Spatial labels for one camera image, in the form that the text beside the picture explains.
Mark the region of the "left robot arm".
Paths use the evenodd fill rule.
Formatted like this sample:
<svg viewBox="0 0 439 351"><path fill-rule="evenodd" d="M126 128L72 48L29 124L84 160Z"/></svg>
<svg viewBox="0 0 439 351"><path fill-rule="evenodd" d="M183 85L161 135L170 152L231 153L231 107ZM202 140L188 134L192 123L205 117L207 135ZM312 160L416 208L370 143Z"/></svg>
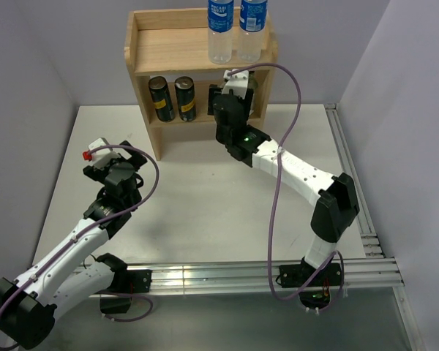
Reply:
<svg viewBox="0 0 439 351"><path fill-rule="evenodd" d="M0 279L0 331L16 347L30 350L51 332L57 320L100 291L127 297L127 265L104 254L82 273L75 269L112 239L149 197L142 196L139 169L155 160L128 141L111 145L99 138L83 152L83 174L101 184L95 201L72 231L26 272Z"/></svg>

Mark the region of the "black can yellow label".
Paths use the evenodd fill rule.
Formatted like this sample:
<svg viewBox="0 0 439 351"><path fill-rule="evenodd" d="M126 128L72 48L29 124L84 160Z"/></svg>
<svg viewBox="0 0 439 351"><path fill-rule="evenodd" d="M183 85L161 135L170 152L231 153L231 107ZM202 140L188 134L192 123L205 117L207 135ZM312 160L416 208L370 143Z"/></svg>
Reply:
<svg viewBox="0 0 439 351"><path fill-rule="evenodd" d="M195 85L193 79L181 76L174 82L179 116L182 121L191 122L196 118Z"/></svg>

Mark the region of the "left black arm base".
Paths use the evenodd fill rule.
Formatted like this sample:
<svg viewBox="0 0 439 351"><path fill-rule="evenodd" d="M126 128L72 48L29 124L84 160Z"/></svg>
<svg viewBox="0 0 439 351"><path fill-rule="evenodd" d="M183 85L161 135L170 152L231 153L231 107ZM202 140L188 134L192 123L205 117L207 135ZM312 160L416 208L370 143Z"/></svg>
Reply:
<svg viewBox="0 0 439 351"><path fill-rule="evenodd" d="M116 273L109 288L102 291L104 297L100 298L99 308L103 317L114 322L134 322L150 315L154 309L154 302L144 293L150 291L151 276L152 270L149 269ZM147 304L147 310L142 315L128 318L119 316L126 314L137 301Z"/></svg>

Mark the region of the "blue label water bottle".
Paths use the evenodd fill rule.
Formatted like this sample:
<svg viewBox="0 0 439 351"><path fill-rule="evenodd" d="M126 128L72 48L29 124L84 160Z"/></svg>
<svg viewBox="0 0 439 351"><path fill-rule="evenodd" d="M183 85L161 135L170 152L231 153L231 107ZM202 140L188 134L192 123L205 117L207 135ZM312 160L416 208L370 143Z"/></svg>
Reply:
<svg viewBox="0 0 439 351"><path fill-rule="evenodd" d="M267 0L241 1L237 53L242 61L254 63L259 60L267 12Z"/></svg>

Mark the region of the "clear glass bottle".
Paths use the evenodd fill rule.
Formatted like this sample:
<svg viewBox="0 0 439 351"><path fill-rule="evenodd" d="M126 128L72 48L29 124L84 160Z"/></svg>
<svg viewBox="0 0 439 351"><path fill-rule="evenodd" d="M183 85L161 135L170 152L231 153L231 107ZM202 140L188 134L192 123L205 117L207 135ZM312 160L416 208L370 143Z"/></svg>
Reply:
<svg viewBox="0 0 439 351"><path fill-rule="evenodd" d="M258 82L255 78L255 71L253 70L249 71L248 88L253 90L250 109L249 109L249 114L252 115L255 111L255 98L256 98L256 91L258 89Z"/></svg>

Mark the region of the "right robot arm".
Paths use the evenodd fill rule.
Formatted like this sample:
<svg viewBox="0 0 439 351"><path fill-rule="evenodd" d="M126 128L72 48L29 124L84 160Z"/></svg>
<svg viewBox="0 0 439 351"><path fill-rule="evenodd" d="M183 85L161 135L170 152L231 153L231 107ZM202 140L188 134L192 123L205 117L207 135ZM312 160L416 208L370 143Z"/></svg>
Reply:
<svg viewBox="0 0 439 351"><path fill-rule="evenodd" d="M274 176L313 206L310 227L315 237L304 256L302 276L308 284L320 284L328 273L324 262L359 214L354 180L347 173L336 176L306 163L250 125L251 96L250 89L242 99L210 85L208 110L217 124L215 138L235 160Z"/></svg>

